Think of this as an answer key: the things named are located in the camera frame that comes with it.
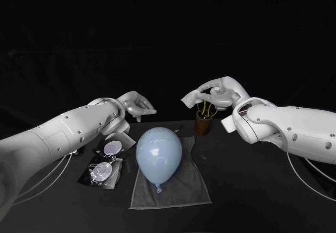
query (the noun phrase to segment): gray towel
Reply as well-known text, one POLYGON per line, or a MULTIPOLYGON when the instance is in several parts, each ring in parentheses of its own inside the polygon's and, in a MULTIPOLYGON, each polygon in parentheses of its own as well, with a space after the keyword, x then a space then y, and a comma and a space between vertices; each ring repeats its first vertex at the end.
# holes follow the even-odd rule
POLYGON ((161 185, 162 193, 158 193, 156 185, 139 169, 130 209, 146 210, 213 204, 207 185, 192 161, 195 138, 181 138, 181 143, 184 149, 181 165, 169 181, 161 185))

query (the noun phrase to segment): balloon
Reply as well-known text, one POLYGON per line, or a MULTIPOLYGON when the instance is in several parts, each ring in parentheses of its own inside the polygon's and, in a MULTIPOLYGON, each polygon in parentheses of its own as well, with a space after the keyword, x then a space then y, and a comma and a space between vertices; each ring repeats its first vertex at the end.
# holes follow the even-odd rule
POLYGON ((158 186, 159 193, 161 184, 172 177, 181 159, 182 144, 175 132, 164 127, 146 131, 138 144, 138 162, 146 178, 158 186))

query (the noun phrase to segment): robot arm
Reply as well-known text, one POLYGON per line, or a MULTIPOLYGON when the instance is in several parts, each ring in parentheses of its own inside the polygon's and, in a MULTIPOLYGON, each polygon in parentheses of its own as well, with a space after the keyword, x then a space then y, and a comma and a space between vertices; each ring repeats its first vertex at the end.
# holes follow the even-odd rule
POLYGON ((100 133, 109 135, 128 130, 126 111, 139 122, 142 115, 156 114, 148 99, 133 91, 118 100, 94 100, 0 141, 0 220, 32 175, 90 143, 100 133))
POLYGON ((197 97, 218 109, 233 106, 233 115, 223 121, 227 132, 239 131, 250 143, 272 142, 278 147, 308 159, 336 163, 336 113, 302 107, 278 107, 262 98, 252 98, 240 83, 224 77, 200 87, 211 95, 197 97))

